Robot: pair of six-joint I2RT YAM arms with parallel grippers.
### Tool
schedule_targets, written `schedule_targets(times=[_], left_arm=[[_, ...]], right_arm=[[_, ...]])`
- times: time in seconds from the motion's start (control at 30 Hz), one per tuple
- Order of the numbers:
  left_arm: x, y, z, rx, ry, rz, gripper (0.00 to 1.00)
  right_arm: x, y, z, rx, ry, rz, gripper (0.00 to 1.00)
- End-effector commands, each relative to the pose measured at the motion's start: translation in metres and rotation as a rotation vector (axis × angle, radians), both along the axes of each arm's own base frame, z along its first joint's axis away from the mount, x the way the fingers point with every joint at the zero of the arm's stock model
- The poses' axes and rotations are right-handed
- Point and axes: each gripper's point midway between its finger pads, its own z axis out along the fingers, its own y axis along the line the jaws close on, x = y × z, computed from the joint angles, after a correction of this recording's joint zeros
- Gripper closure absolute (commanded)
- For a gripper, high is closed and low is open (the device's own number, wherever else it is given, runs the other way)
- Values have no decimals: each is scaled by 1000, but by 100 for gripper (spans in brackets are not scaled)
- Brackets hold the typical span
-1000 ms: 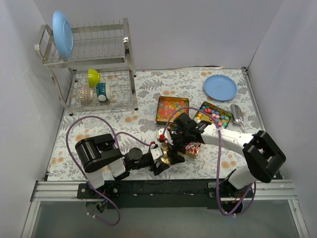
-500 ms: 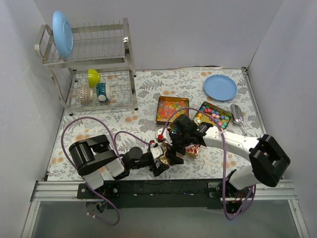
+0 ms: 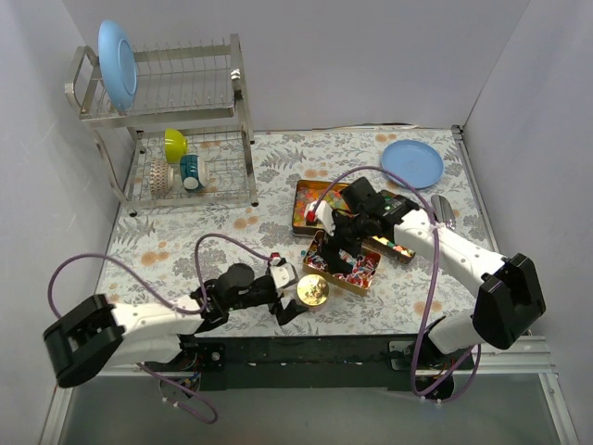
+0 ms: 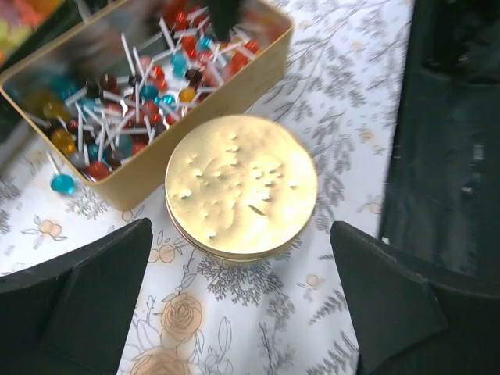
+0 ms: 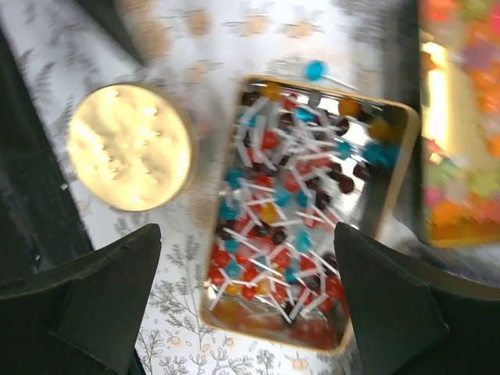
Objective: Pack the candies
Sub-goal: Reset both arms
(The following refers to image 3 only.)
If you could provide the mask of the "tin of star candies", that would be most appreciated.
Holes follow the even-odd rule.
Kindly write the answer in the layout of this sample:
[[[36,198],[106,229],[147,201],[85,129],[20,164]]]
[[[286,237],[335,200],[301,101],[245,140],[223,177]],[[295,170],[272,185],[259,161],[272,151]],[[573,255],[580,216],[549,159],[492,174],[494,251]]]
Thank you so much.
[[[394,258],[401,264],[410,264],[416,255],[415,251],[397,245],[393,242],[392,238],[384,236],[369,238],[365,241],[364,245],[382,255]]]

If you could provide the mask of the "gold round lid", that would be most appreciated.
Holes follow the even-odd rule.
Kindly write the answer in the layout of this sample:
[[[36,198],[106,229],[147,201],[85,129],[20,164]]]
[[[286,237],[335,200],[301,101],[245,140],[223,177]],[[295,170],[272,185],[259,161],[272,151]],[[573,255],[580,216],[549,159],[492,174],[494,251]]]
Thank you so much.
[[[323,306],[329,297],[329,285],[318,274],[307,274],[299,279],[296,286],[296,300],[309,309]]]

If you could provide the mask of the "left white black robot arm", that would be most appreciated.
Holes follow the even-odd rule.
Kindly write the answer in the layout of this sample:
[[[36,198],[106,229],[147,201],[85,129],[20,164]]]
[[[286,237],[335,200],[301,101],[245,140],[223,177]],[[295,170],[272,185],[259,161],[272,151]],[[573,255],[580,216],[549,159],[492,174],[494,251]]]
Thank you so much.
[[[197,358],[190,338],[226,324],[233,311],[266,306],[280,325],[306,312],[284,295],[296,282],[296,269],[286,261],[269,266],[261,277],[236,263],[172,309],[158,303],[111,304],[105,295],[93,295],[43,333],[57,383],[77,387],[104,368],[137,362],[188,370]]]

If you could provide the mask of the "silver metal scoop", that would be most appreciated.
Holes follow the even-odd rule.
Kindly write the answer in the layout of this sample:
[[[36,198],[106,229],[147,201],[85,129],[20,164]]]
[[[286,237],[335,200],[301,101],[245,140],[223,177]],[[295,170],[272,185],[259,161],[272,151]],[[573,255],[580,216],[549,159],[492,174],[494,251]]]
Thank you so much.
[[[456,230],[456,217],[449,201],[442,195],[432,195],[431,203],[435,218],[443,223],[449,230]]]

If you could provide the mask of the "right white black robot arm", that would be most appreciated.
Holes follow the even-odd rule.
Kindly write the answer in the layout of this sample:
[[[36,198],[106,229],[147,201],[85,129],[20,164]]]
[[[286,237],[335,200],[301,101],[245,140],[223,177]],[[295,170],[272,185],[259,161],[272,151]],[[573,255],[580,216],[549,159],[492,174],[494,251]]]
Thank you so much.
[[[434,262],[475,298],[471,310],[443,316],[424,328],[422,343],[403,352],[409,361],[440,368],[453,354],[487,344],[506,350],[546,311],[536,266],[525,255],[511,258],[480,248],[430,220],[430,212],[403,196],[387,197],[361,177],[344,188],[348,211],[314,201],[309,223],[320,223],[319,252],[329,273],[353,270],[346,257],[360,254],[364,241],[383,236]]]

